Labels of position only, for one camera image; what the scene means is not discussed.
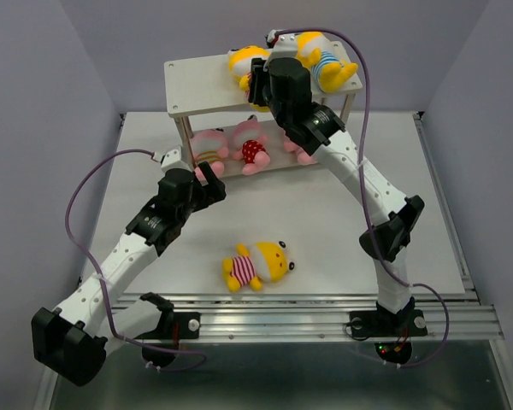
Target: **yellow plush toy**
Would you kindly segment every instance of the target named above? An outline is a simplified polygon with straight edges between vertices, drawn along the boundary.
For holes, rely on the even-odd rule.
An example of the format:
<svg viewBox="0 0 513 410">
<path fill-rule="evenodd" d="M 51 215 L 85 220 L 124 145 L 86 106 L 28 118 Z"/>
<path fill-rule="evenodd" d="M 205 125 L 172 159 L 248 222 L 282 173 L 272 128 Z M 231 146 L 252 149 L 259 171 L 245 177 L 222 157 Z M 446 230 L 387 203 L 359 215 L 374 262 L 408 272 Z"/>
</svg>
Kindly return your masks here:
<svg viewBox="0 0 513 410">
<path fill-rule="evenodd" d="M 284 242 L 259 242 L 236 247 L 239 256 L 222 261 L 222 275 L 231 292 L 237 292 L 248 284 L 253 290 L 261 290 L 262 282 L 277 282 L 294 269 L 294 262 L 285 255 Z"/>
<path fill-rule="evenodd" d="M 243 49 L 232 49 L 228 51 L 228 71 L 235 78 L 238 86 L 245 93 L 249 92 L 249 80 L 251 77 L 251 61 L 253 58 L 266 60 L 270 53 L 257 45 L 249 45 Z M 267 107 L 251 106 L 260 112 L 267 112 Z"/>
<path fill-rule="evenodd" d="M 336 91 L 357 72 L 355 62 L 348 63 L 334 56 L 333 45 L 321 32 L 300 33 L 297 43 L 297 58 L 325 92 Z"/>
</svg>

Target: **stuffed toy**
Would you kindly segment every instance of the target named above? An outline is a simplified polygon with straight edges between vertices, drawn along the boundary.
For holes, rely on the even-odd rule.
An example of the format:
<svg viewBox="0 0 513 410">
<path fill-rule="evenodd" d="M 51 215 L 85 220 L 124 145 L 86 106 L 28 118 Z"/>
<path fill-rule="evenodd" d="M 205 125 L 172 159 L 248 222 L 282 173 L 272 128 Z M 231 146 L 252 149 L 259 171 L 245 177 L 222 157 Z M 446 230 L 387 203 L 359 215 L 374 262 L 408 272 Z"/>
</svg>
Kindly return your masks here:
<svg viewBox="0 0 513 410">
<path fill-rule="evenodd" d="M 232 140 L 236 149 L 232 158 L 236 161 L 244 160 L 245 165 L 241 170 L 244 175 L 258 173 L 270 163 L 270 156 L 264 148 L 268 137 L 255 115 L 236 125 Z"/>
<path fill-rule="evenodd" d="M 207 161 L 215 175 L 220 178 L 222 173 L 224 173 L 224 163 L 222 160 L 227 158 L 230 153 L 224 130 L 216 128 L 215 130 L 198 132 L 190 139 L 190 145 L 196 165 Z M 200 181 L 205 179 L 199 167 L 196 167 L 195 173 Z"/>
<path fill-rule="evenodd" d="M 285 253 L 284 242 L 259 242 L 250 246 L 239 243 L 239 256 L 222 261 L 222 276 L 228 290 L 237 292 L 248 284 L 253 290 L 261 290 L 262 282 L 278 282 L 294 269 Z"/>
<path fill-rule="evenodd" d="M 335 92 L 357 72 L 355 62 L 334 56 L 333 44 L 321 32 L 302 32 L 297 35 L 297 44 L 297 58 L 324 92 Z"/>
<path fill-rule="evenodd" d="M 269 52 L 256 45 L 249 45 L 243 49 L 232 49 L 228 51 L 228 71 L 235 78 L 238 87 L 249 93 L 249 83 L 251 81 L 251 61 L 253 58 L 262 58 L 266 60 Z M 250 104 L 256 111 L 267 112 L 268 107 L 259 107 Z"/>
<path fill-rule="evenodd" d="M 317 161 L 309 156 L 306 151 L 296 145 L 289 139 L 285 132 L 283 132 L 283 149 L 285 152 L 293 152 L 297 156 L 297 161 L 300 165 L 315 164 Z"/>
</svg>

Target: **white wall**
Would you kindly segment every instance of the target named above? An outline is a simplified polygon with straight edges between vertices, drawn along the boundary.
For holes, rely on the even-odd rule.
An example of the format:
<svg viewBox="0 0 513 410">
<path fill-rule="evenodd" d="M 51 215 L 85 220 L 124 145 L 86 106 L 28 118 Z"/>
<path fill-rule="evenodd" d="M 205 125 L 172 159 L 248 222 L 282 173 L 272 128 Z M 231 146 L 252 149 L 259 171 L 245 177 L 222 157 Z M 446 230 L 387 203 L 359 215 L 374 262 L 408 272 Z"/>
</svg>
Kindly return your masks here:
<svg viewBox="0 0 513 410">
<path fill-rule="evenodd" d="M 68 198 L 115 147 L 118 114 L 56 0 L 0 0 L 0 409 L 32 408 L 42 366 L 30 321 L 76 285 Z M 103 181 L 80 199 L 87 241 Z"/>
<path fill-rule="evenodd" d="M 513 360 L 513 0 L 492 0 L 424 115 L 479 295 Z"/>
<path fill-rule="evenodd" d="M 61 0 L 121 112 L 165 110 L 163 63 L 328 26 L 363 50 L 375 109 L 425 109 L 487 0 Z M 356 99 L 356 106 L 363 102 Z"/>
</svg>

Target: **pink plush toy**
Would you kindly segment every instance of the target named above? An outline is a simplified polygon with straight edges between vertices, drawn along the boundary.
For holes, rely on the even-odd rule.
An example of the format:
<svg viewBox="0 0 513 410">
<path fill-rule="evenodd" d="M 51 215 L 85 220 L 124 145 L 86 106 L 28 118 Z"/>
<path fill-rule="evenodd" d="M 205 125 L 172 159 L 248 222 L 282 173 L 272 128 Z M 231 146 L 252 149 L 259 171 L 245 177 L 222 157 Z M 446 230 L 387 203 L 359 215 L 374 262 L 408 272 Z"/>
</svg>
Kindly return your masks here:
<svg viewBox="0 0 513 410">
<path fill-rule="evenodd" d="M 298 163 L 300 165 L 309 165 L 315 164 L 317 161 L 309 156 L 302 148 L 296 145 L 293 141 L 289 139 L 285 132 L 283 132 L 283 148 L 285 152 L 294 152 L 297 156 Z"/>
<path fill-rule="evenodd" d="M 236 161 L 245 161 L 241 170 L 244 175 L 258 173 L 270 163 L 270 156 L 264 148 L 266 141 L 268 137 L 255 115 L 236 125 L 233 130 L 233 145 L 236 151 L 232 158 Z"/>
<path fill-rule="evenodd" d="M 224 163 L 222 160 L 228 157 L 230 151 L 228 149 L 228 140 L 222 128 L 198 132 L 190 140 L 190 145 L 196 165 L 207 161 L 217 177 L 224 173 Z M 196 168 L 195 172 L 196 177 L 200 181 L 205 180 L 199 167 Z"/>
</svg>

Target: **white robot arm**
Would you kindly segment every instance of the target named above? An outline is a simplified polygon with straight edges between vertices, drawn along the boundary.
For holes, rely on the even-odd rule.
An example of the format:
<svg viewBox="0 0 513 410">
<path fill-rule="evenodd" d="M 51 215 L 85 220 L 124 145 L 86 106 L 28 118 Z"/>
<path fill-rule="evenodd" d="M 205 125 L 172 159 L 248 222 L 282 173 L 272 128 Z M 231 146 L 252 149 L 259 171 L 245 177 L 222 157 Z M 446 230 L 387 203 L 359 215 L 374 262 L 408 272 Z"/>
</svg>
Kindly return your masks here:
<svg viewBox="0 0 513 410">
<path fill-rule="evenodd" d="M 286 135 L 327 167 L 361 203 L 357 146 L 345 124 L 329 107 L 312 102 L 310 72 L 294 58 L 298 49 L 296 37 L 277 36 L 272 31 L 267 40 L 268 46 L 274 47 L 268 59 L 251 62 L 249 103 L 268 107 Z M 360 322 L 358 329 L 352 327 L 352 332 L 361 337 L 382 337 L 398 335 L 408 328 L 411 336 L 420 336 L 418 330 L 410 328 L 410 322 L 422 312 L 414 309 L 414 298 L 404 284 L 408 283 L 406 246 L 424 203 L 419 196 L 408 198 L 395 188 L 366 158 L 362 164 L 372 233 L 364 232 L 359 242 L 374 260 L 378 301 L 372 314 L 351 314 L 352 321 Z"/>
<path fill-rule="evenodd" d="M 349 132 L 338 131 L 330 137 L 329 145 L 321 145 L 313 157 L 327 167 L 343 186 L 361 203 L 357 146 Z M 389 215 L 397 214 L 406 205 L 406 195 L 395 188 L 374 165 L 364 160 L 366 196 L 369 201 L 370 217 L 374 226 L 389 221 Z M 389 267 L 403 281 L 407 282 L 406 249 L 402 249 Z M 403 309 L 410 301 L 410 289 L 393 280 L 380 262 L 373 259 L 378 281 L 378 304 L 392 313 Z"/>
<path fill-rule="evenodd" d="M 111 313 L 107 308 L 180 235 L 189 216 L 226 197 L 224 184 L 209 164 L 200 165 L 207 180 L 202 185 L 181 153 L 181 147 L 175 147 L 162 156 L 165 176 L 158 182 L 158 193 L 127 225 L 101 265 L 102 276 L 93 273 L 53 311 L 42 307 L 32 318 L 35 358 L 79 386 L 95 377 L 107 355 L 122 346 L 124 337 L 134 339 L 147 332 L 165 334 L 173 315 L 186 316 L 174 314 L 171 302 L 148 293 L 114 315 L 115 334 L 105 319 Z"/>
</svg>

